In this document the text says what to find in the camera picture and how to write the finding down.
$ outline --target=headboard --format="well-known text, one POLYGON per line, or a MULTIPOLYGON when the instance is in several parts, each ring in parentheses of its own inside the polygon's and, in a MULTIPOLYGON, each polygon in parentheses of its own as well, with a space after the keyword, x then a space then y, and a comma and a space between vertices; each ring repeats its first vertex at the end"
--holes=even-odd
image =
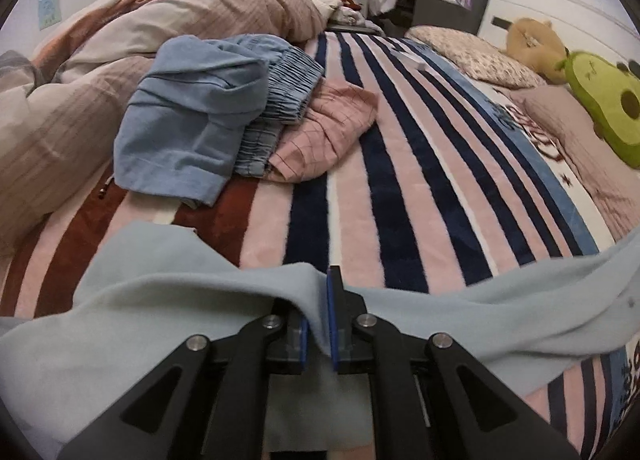
POLYGON ((510 23, 523 17, 551 20, 569 50, 593 52, 613 64, 640 62, 640 36, 604 0, 489 0, 478 36, 503 49, 510 23))

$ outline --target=crumpled quilt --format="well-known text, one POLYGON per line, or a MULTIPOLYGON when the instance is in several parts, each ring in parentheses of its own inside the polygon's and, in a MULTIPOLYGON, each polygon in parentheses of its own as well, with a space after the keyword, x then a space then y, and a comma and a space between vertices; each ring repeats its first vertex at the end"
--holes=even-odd
POLYGON ((310 0, 98 0, 32 63, 0 63, 0 257, 111 157, 127 101, 165 41, 264 33, 298 43, 322 28, 310 0))

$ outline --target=plush toy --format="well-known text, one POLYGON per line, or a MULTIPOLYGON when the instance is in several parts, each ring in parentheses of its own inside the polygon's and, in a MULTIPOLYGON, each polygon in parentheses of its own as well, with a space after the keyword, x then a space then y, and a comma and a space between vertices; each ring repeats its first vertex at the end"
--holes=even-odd
POLYGON ((551 28, 551 22, 540 23, 521 18, 512 23, 507 34, 506 54, 554 84, 566 83, 558 63, 567 57, 567 50, 551 28))
POLYGON ((561 63, 593 127, 631 167, 640 167, 640 75, 638 63, 611 65, 589 52, 573 52, 561 63))

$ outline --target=striped bedsheet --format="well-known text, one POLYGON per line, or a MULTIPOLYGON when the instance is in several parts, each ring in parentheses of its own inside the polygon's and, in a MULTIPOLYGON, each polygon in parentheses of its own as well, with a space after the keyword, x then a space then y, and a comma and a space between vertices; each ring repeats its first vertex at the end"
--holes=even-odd
MULTIPOLYGON (((240 267, 302 261, 325 271, 335 263, 350 285, 436 295, 536 260, 612 244, 553 142, 499 90, 472 84, 406 40, 324 33, 306 52, 327 78, 380 95, 377 124, 339 166, 295 186, 234 177, 213 208, 194 211, 114 184, 100 199, 111 175, 107 164, 35 228, 11 260, 0 262, 0 315, 69 310, 89 261, 134 219, 195 227, 240 267), (422 56, 426 71, 405 67, 390 49, 422 56)), ((628 405, 638 357, 635 340, 578 364, 526 400, 590 458, 628 405)), ((302 458, 373 455, 366 446, 302 458)))

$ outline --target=metal screw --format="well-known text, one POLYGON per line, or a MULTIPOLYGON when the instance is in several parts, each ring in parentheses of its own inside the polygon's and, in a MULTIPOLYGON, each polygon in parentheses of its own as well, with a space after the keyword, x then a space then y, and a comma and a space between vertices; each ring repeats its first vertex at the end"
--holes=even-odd
POLYGON ((282 325, 282 318, 279 315, 271 314, 262 320, 262 326, 269 330, 273 330, 280 325, 282 325))
POLYGON ((187 339, 187 348, 192 352, 199 352, 207 347, 209 340, 204 335, 192 335, 187 339))
POLYGON ((378 318, 373 314, 360 314, 356 318, 356 322, 358 323, 358 325, 364 326, 364 328, 370 328, 372 326, 375 326, 375 324, 378 322, 378 318))
POLYGON ((449 348, 453 344, 453 339, 449 334, 439 333, 434 335, 431 340, 438 348, 449 348))

